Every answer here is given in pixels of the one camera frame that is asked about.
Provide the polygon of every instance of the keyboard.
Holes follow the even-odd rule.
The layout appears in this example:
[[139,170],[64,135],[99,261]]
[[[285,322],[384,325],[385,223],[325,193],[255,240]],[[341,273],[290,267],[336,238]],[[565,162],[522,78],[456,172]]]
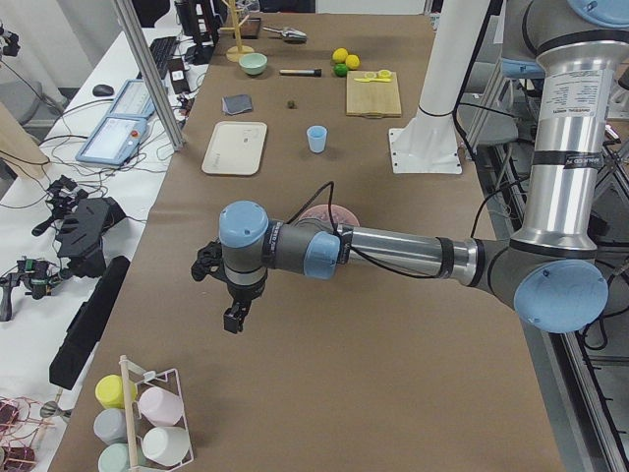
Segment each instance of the keyboard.
[[[150,44],[150,54],[153,56],[159,77],[163,80],[168,74],[168,59],[173,57],[177,49],[177,37],[158,37]],[[138,73],[138,79],[142,78],[142,72]]]

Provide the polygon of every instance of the warning label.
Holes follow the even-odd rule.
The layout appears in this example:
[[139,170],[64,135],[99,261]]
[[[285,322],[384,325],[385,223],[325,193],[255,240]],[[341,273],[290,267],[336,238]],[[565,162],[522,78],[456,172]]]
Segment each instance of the warning label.
[[611,71],[577,71],[546,78],[540,119],[567,117],[605,118]]

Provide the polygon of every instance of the white tray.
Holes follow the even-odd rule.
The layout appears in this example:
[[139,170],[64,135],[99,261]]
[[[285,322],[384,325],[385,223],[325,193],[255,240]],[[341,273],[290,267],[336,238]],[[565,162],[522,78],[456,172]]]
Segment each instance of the white tray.
[[206,174],[254,175],[259,169],[265,137],[264,123],[216,123],[200,168]]

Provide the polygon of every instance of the blue joint cap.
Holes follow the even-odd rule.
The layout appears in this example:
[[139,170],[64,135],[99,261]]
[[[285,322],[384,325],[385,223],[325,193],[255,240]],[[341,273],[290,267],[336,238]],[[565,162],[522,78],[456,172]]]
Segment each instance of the blue joint cap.
[[543,79],[545,72],[537,62],[500,59],[502,75],[507,79]]
[[568,4],[586,22],[611,29],[629,28],[627,0],[568,0]]
[[327,280],[334,275],[341,242],[324,231],[316,233],[306,249],[304,275]]
[[234,202],[220,212],[218,237],[228,248],[246,248],[262,238],[267,227],[264,208],[254,202]]
[[594,265],[555,261],[531,272],[513,306],[526,323],[548,332],[570,332],[593,322],[607,303],[607,282]]

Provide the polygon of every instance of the green lime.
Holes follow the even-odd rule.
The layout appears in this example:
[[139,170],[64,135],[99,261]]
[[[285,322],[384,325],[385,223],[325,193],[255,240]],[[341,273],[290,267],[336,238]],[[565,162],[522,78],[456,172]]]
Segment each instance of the green lime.
[[347,71],[349,71],[349,68],[345,64],[336,64],[334,66],[334,74],[336,77],[347,76]]

